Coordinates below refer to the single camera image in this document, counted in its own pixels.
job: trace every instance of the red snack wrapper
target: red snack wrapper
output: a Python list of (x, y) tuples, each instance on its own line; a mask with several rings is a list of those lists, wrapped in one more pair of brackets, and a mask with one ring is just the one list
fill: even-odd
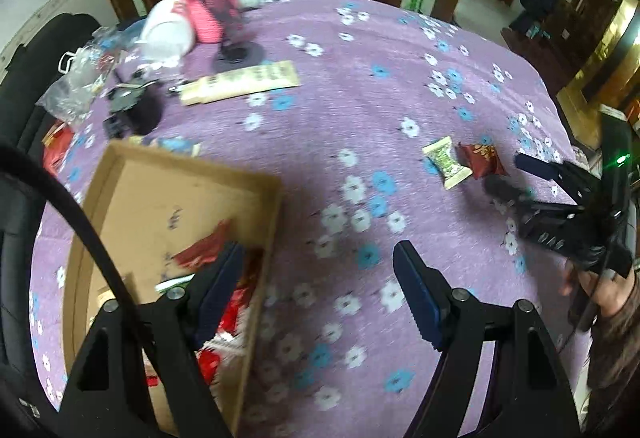
[(74, 132), (71, 128), (57, 121), (42, 139), (42, 143), (44, 144), (42, 164), (44, 169), (49, 171), (53, 176), (58, 175), (60, 164), (62, 164), (64, 160), (73, 137)]
[(220, 355), (216, 352), (212, 352), (211, 350), (202, 350), (198, 354), (198, 366), (200, 368), (200, 373), (207, 385), (213, 382), (219, 365)]
[(231, 220), (219, 222), (216, 230), (206, 238), (196, 241), (189, 248), (176, 254), (173, 257), (174, 261), (179, 266), (190, 270), (197, 270), (203, 264), (214, 262), (227, 240), (230, 227)]
[(218, 325), (219, 332), (227, 332), (230, 335), (236, 336), (238, 312), (240, 308), (244, 306), (245, 296), (246, 288), (236, 288), (231, 294), (231, 299), (226, 305), (225, 312), (222, 314), (222, 319), (220, 319), (220, 324)]
[(507, 171), (502, 167), (502, 162), (500, 162), (495, 146), (479, 144), (459, 144), (459, 146), (466, 156), (468, 165), (471, 167), (476, 180), (488, 174), (507, 174)]

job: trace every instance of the floral tablecloth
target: floral tablecloth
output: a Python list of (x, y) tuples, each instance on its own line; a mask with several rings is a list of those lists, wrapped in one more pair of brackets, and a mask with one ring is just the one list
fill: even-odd
[[(285, 196), (241, 437), (401, 437), (438, 360), (394, 278), (393, 246), (411, 240), (452, 286), (510, 306), (531, 299), (554, 340), (567, 335), (561, 260), (519, 241), (506, 206), (469, 178), (444, 190), (422, 148), (493, 143), (511, 175), (543, 200), (558, 188), (513, 166), (524, 151), (574, 158), (556, 108), (525, 60), (449, 24), (363, 0), (267, 0), (251, 12), (267, 58), (293, 60), (298, 88), (183, 107), (165, 99), (156, 136), (202, 143), (201, 158), (280, 176)], [(211, 72), (216, 46), (185, 60)], [(78, 202), (107, 144), (106, 99), (74, 139), (60, 180)], [(72, 235), (47, 206), (34, 246), (33, 349), (52, 403), (66, 373), (62, 293)], [(572, 384), (587, 351), (562, 358)], [(463, 431), (479, 418), (486, 346)]]

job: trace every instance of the plastic bag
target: plastic bag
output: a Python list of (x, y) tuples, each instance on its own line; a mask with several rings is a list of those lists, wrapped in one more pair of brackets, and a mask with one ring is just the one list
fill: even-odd
[(122, 32), (114, 27), (100, 27), (94, 38), (80, 48), (71, 60), (71, 66), (39, 98), (36, 105), (65, 122), (77, 131), (96, 95), (120, 61)]
[(78, 130), (91, 107), (95, 95), (93, 85), (73, 88), (66, 75), (60, 77), (50, 85), (49, 89), (36, 102), (49, 114), (67, 124), (71, 129)]

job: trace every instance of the white object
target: white object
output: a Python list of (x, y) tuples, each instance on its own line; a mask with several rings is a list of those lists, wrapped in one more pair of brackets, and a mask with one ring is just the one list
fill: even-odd
[(181, 0), (162, 0), (153, 7), (142, 29), (143, 52), (153, 60), (182, 57), (190, 52), (196, 34)]

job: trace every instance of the black tool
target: black tool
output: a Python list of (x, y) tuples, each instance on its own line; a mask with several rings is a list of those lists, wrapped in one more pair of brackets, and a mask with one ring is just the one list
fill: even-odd
[[(631, 128), (621, 111), (601, 107), (602, 178), (572, 162), (545, 162), (518, 154), (516, 167), (555, 181), (575, 205), (538, 202), (512, 186), (508, 179), (489, 175), (488, 194), (514, 206), (518, 235), (570, 259), (579, 270), (598, 276), (628, 277), (636, 252), (636, 208), (630, 202)], [(598, 314), (596, 305), (574, 289), (568, 319), (587, 331)]]

